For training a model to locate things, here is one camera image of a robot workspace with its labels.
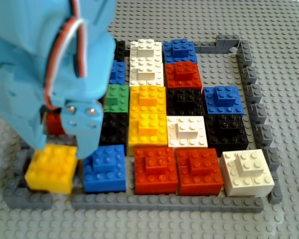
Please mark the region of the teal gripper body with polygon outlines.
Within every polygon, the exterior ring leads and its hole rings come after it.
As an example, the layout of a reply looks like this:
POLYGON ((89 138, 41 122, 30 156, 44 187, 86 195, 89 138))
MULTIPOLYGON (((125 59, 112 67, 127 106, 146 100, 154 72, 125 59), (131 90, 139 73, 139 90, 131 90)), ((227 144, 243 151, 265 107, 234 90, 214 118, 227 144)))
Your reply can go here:
MULTIPOLYGON (((0 21, 0 116, 30 120, 45 104, 45 75, 61 21, 0 21)), ((115 42, 108 23, 87 22, 87 76, 78 77, 76 38, 66 44, 51 82, 50 101, 60 112, 68 102, 101 103, 106 94, 115 42)))

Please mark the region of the teal left gripper finger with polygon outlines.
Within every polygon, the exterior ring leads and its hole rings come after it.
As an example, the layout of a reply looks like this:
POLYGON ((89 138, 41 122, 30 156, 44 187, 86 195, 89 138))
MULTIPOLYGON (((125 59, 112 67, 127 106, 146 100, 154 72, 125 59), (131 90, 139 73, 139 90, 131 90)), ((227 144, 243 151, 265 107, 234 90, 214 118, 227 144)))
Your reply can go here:
POLYGON ((103 106, 99 101, 68 102, 61 110, 61 123, 66 134, 76 136, 77 158, 84 159, 99 145, 103 106))

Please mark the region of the teal right gripper finger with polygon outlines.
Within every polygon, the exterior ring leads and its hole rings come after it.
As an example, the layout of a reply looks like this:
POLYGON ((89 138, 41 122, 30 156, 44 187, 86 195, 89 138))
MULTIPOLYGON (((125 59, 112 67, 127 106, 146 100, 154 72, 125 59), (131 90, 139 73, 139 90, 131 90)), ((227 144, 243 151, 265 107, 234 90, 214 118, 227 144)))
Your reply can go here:
POLYGON ((34 149, 44 149, 46 135, 43 133, 40 116, 35 116, 32 119, 11 116, 7 119, 7 122, 31 147, 34 149))

